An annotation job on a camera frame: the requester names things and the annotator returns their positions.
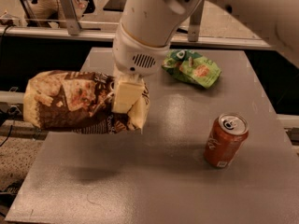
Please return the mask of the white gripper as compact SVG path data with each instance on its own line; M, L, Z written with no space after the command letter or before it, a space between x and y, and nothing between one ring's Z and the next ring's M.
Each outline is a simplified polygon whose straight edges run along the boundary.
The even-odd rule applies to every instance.
M132 108L145 89L142 77L156 73L168 51L168 45L161 48L143 45L129 36L122 25L117 28L112 54L117 69L125 74L119 75L115 82L114 113L125 114Z

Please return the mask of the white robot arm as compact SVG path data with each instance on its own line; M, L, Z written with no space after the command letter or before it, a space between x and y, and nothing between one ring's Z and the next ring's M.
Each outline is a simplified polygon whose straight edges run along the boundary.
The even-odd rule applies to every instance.
M133 62L136 54L162 59L170 41L203 0L126 0L113 41L116 70L142 77L156 72ZM299 114L299 0L205 0L228 12L273 49L248 51L274 109Z

